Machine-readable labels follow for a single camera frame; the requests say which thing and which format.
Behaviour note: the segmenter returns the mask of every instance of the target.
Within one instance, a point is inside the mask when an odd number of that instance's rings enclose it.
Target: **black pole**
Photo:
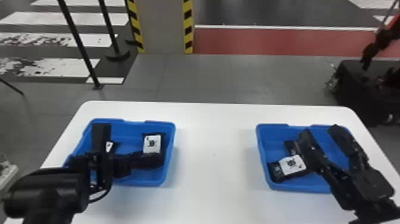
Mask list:
[[[85,50],[85,46],[83,46],[78,30],[76,29],[74,21],[72,20],[70,11],[68,10],[67,4],[65,4],[65,0],[57,0],[57,1],[58,4],[60,5],[62,13],[64,14],[65,20],[68,23],[68,26],[70,27],[71,33],[74,36],[76,45],[78,45],[78,49],[80,51],[80,54],[82,55],[83,61],[85,61],[86,67],[89,70],[89,76],[93,79],[93,82],[95,84],[93,89],[102,89],[104,87],[104,84],[100,84],[99,80],[97,79],[95,70],[93,69],[92,63],[90,62],[88,53]]]
[[[101,13],[103,14],[105,25],[107,26],[108,34],[111,38],[112,47],[114,48],[114,53],[106,55],[109,60],[119,61],[125,60],[129,56],[129,51],[120,51],[120,48],[117,43],[117,39],[115,38],[115,33],[113,26],[111,25],[110,17],[108,16],[107,7],[105,6],[104,0],[99,0],[99,5],[101,9]]]
[[[4,83],[6,86],[10,87],[11,89],[17,91],[22,96],[25,95],[24,92],[22,92],[21,90],[19,90],[17,87],[13,86],[12,84],[8,83],[6,80],[0,78],[0,82]]]

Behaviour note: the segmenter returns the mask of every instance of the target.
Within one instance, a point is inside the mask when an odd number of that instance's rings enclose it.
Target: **white table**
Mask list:
[[[268,187],[255,135],[259,123],[346,126],[371,165],[396,189],[394,199],[400,203],[399,175],[348,108],[90,101],[79,108],[43,167],[62,165],[83,129],[96,117],[174,122],[173,156],[161,187],[113,186],[106,198],[75,215],[73,224],[344,224],[354,219],[330,194],[272,191]],[[7,224],[14,222],[20,223],[7,220]]]

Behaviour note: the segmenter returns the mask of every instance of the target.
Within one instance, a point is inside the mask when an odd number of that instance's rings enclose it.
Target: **concrete floor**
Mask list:
[[[79,106],[89,100],[336,105],[324,83],[340,57],[139,55],[124,85],[0,84],[0,151],[21,174],[44,161]],[[370,129],[397,170],[400,128]]]

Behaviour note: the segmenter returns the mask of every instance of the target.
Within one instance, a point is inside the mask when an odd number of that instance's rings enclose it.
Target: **yellow and black striped post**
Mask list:
[[[192,0],[182,0],[183,12],[183,44],[185,53],[193,53],[194,46],[194,25],[193,25],[193,2]]]
[[[135,38],[138,53],[145,52],[145,45],[143,43],[142,31],[140,30],[138,7],[134,0],[125,0],[126,8],[128,11],[129,22],[132,28],[132,35]]]

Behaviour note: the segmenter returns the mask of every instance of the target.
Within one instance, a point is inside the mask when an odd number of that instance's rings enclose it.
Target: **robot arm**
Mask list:
[[[389,14],[398,2],[399,0],[394,0],[392,7],[389,10]],[[360,62],[362,63],[363,70],[368,70],[372,62],[372,58],[375,57],[380,51],[387,48],[392,41],[400,39],[400,17],[397,17],[389,28],[384,28],[384,22],[386,19],[387,16],[377,31],[375,42],[367,45],[362,52],[362,58]]]
[[[107,152],[110,136],[110,124],[94,123],[88,153],[70,157],[65,167],[39,169],[19,179],[3,199],[6,215],[23,218],[24,224],[69,224],[76,213],[109,193],[114,178],[130,175],[133,168],[156,169],[163,165],[162,152],[118,155],[118,143]],[[90,199],[100,192],[101,196]]]
[[[373,224],[400,218],[400,208],[390,199],[394,189],[385,177],[368,163],[368,157],[344,128],[334,125],[329,135],[349,158],[343,170],[326,157],[311,132],[306,129],[296,140],[299,155],[307,169],[321,175],[344,210],[353,210],[357,220],[351,224]]]

